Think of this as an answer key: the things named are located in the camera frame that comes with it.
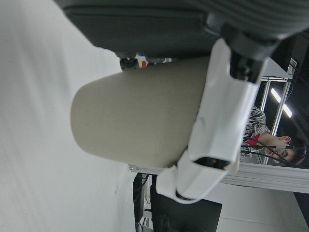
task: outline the white surface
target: white surface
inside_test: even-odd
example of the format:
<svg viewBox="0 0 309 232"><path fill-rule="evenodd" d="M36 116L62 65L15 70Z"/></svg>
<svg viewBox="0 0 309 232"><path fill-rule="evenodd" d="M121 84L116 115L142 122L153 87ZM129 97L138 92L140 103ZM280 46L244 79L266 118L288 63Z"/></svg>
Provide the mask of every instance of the white surface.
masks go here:
<svg viewBox="0 0 309 232"><path fill-rule="evenodd" d="M206 200L222 204L217 232L308 232L292 192L219 183Z"/></svg>
<svg viewBox="0 0 309 232"><path fill-rule="evenodd" d="M51 0L0 1L0 231L134 231L127 165L70 131L82 85L119 72Z"/></svg>

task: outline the cylindrical object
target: cylindrical object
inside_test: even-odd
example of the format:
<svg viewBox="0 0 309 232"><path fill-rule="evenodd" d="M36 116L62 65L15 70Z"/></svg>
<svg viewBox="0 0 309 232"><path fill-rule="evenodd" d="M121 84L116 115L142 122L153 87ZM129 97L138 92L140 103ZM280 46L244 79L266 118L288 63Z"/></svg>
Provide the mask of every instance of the cylindrical object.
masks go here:
<svg viewBox="0 0 309 232"><path fill-rule="evenodd" d="M148 167L175 164L201 102L209 58L118 73L83 86L71 108L85 152Z"/></svg>

